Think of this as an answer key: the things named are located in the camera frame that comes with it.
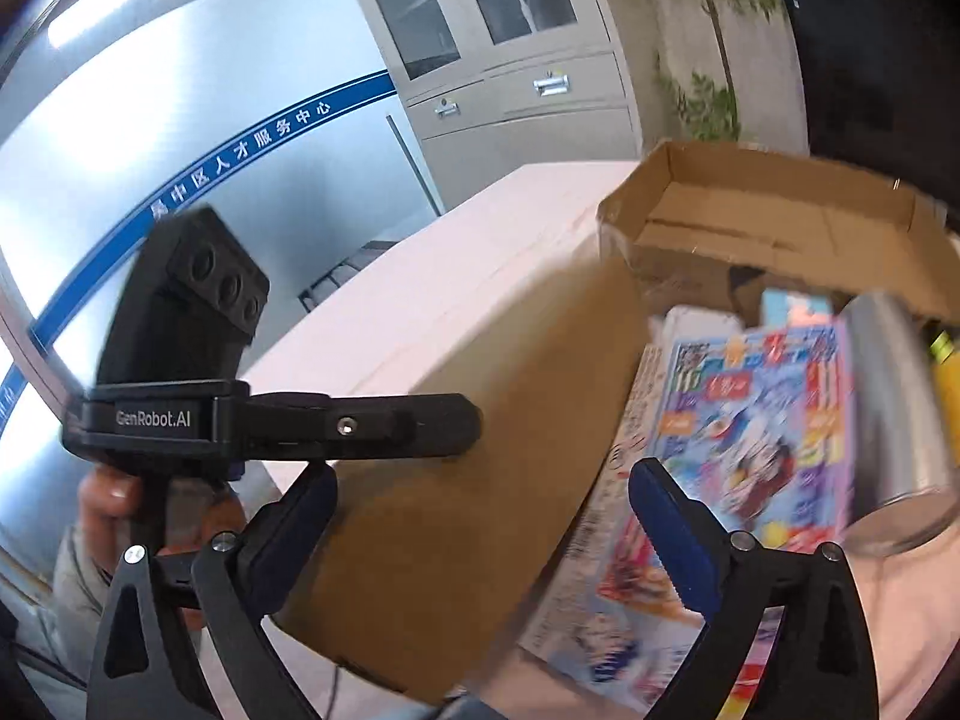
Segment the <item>person's left hand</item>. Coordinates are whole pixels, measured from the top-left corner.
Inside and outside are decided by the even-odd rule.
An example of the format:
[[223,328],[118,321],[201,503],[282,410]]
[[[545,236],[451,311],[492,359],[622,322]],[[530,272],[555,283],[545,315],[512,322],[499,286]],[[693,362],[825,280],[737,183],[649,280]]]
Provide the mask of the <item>person's left hand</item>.
[[149,507],[143,504],[143,479],[107,465],[96,465],[85,476],[78,489],[78,505],[78,530],[86,554],[106,574],[114,574],[135,536],[146,536],[146,544],[158,554],[193,553],[212,536],[239,532],[245,525],[239,499],[226,488],[194,505],[189,525],[181,525],[167,539],[166,522],[146,523]]

